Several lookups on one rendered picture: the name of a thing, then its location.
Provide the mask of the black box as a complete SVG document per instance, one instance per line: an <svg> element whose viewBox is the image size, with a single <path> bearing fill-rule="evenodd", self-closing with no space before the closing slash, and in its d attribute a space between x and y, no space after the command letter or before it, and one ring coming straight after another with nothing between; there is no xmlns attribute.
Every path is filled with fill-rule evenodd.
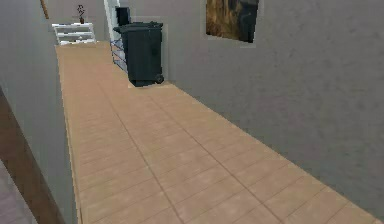
<svg viewBox="0 0 384 224"><path fill-rule="evenodd" d="M119 26L124 26L131 23L130 9L128 7L116 7L116 18Z"/></svg>

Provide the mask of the white shelf unit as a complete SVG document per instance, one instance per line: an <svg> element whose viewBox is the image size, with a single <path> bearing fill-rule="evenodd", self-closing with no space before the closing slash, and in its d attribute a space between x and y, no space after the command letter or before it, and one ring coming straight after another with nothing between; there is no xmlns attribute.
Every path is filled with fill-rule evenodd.
<svg viewBox="0 0 384 224"><path fill-rule="evenodd" d="M59 45L95 43L92 23L52 24Z"/></svg>

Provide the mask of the black wheeled bin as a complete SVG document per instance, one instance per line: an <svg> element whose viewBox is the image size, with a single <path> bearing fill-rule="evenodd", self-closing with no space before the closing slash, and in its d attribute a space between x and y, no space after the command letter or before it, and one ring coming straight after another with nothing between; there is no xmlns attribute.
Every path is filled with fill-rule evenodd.
<svg viewBox="0 0 384 224"><path fill-rule="evenodd" d="M135 87L164 82L162 74L162 27L159 22L133 22L114 27L121 35L128 79Z"/></svg>

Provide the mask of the brown door frame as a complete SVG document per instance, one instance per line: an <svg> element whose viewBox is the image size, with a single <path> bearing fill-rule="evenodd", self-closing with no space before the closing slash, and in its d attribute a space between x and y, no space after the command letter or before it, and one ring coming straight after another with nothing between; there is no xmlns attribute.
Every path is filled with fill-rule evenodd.
<svg viewBox="0 0 384 224"><path fill-rule="evenodd" d="M1 88L0 160L38 224L65 224Z"/></svg>

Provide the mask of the brown framed wall picture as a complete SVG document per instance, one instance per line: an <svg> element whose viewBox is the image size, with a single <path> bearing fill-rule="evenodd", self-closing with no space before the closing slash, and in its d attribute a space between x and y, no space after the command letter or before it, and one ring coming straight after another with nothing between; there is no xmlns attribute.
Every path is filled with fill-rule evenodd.
<svg viewBox="0 0 384 224"><path fill-rule="evenodd" d="M260 0L206 0L206 34L253 43Z"/></svg>

